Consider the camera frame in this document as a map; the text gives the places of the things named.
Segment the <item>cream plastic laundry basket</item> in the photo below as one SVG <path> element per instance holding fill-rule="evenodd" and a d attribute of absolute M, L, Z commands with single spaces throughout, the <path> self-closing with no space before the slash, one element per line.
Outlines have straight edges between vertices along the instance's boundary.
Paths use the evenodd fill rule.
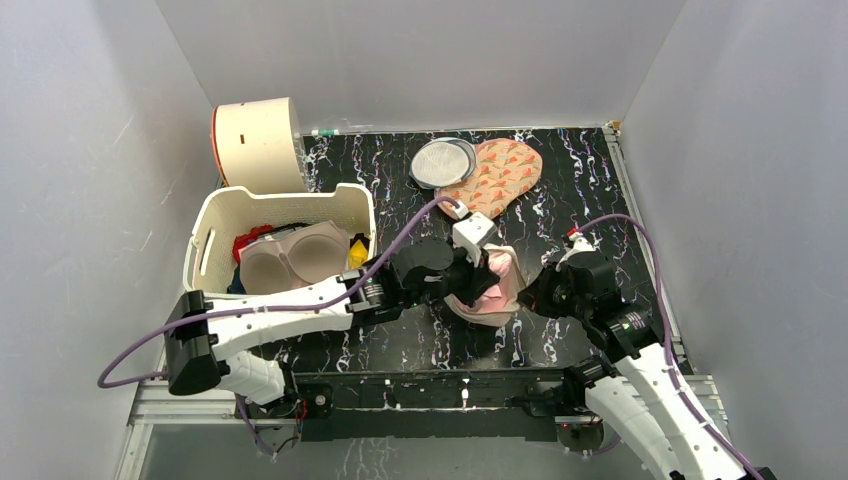
<path fill-rule="evenodd" d="M 186 291 L 202 290 L 229 299 L 236 260 L 232 247 L 239 235 L 261 225 L 314 224 L 333 221 L 349 234 L 370 240 L 376 254 L 377 222 L 372 193 L 356 183 L 339 183 L 329 193 L 253 194 L 241 186 L 218 189 L 202 204 L 188 244 L 182 272 Z"/>

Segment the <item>white mesh laundry bag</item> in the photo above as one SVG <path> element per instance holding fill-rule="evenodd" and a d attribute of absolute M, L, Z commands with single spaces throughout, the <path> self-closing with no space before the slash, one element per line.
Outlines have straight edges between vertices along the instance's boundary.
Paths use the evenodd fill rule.
<path fill-rule="evenodd" d="M 472 324 L 500 328 L 505 326 L 520 309 L 518 295 L 526 287 L 515 250 L 512 247 L 486 244 L 490 270 L 499 277 L 496 285 L 486 290 L 473 307 L 451 295 L 445 299 L 447 307 L 458 317 Z"/>

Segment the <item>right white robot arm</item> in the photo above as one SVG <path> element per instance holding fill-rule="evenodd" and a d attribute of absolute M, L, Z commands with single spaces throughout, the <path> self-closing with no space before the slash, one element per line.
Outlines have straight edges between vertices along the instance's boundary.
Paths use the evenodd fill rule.
<path fill-rule="evenodd" d="M 519 294 L 549 318 L 571 317 L 600 350 L 567 368 L 559 391 L 577 414 L 607 423 L 657 479 L 771 479 L 717 430 L 668 359 L 649 311 L 623 300 L 615 268 L 592 247 L 575 244 L 549 261 Z"/>

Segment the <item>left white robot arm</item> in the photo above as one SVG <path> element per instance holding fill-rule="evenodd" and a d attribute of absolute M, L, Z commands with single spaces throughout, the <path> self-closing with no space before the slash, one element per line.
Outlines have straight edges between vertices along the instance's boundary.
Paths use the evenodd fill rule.
<path fill-rule="evenodd" d="M 253 348 L 395 321 L 406 310 L 446 297 L 473 305 L 499 281 L 488 252 L 473 259 L 465 247 L 428 237 L 294 290 L 231 300 L 189 291 L 166 322 L 168 391 L 189 396 L 228 390 L 286 416 L 297 407 L 299 391 L 277 362 Z"/>

